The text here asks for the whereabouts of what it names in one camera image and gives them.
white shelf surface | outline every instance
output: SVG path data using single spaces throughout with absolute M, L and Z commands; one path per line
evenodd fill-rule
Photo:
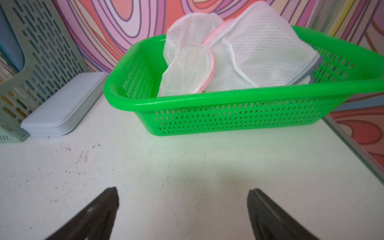
M 254 239 L 254 188 L 322 240 L 384 239 L 384 186 L 323 121 L 156 137 L 102 94 L 73 132 L 0 159 L 0 239 L 44 239 L 113 186 L 112 240 Z

box lid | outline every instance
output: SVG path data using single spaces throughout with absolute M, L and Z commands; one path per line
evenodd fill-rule
M 106 73 L 80 73 L 52 95 L 21 123 L 22 128 L 58 127 L 94 94 Z

psychedelic wallpaper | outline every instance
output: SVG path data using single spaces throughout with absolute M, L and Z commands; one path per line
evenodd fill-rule
M 190 12 L 238 16 L 257 0 L 53 0 L 90 71 L 110 73 L 129 47 L 165 34 Z M 291 25 L 311 27 L 314 18 L 333 24 L 328 34 L 384 54 L 384 1 L 344 0 L 331 18 L 334 0 L 266 0 Z M 331 116 L 384 166 L 384 94 L 358 94 Z
M 53 0 L 91 71 L 111 72 L 127 49 L 165 34 L 190 12 L 237 17 L 256 0 Z M 316 0 L 267 0 L 294 25 L 305 26 Z

green plastic basket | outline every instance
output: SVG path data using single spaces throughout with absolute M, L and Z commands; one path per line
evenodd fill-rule
M 324 58 L 316 84 L 157 98 L 165 35 L 134 44 L 104 87 L 115 108 L 133 111 L 157 136 L 300 126 L 317 122 L 352 94 L 384 91 L 384 57 L 311 29 L 298 36 Z

white mesh bag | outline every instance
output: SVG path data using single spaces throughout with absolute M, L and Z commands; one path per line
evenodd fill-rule
M 168 66 L 180 49 L 203 44 L 205 39 L 224 21 L 215 13 L 189 13 L 177 21 L 167 31 L 163 56 Z
M 216 57 L 205 92 L 306 84 L 322 61 L 264 1 L 215 32 L 205 40 Z
M 215 56 L 205 45 L 187 46 L 162 76 L 158 97 L 201 93 L 212 79 Z
M 225 22 L 185 15 L 170 27 L 163 54 L 169 67 L 158 96 L 308 84 L 322 61 L 263 1 Z

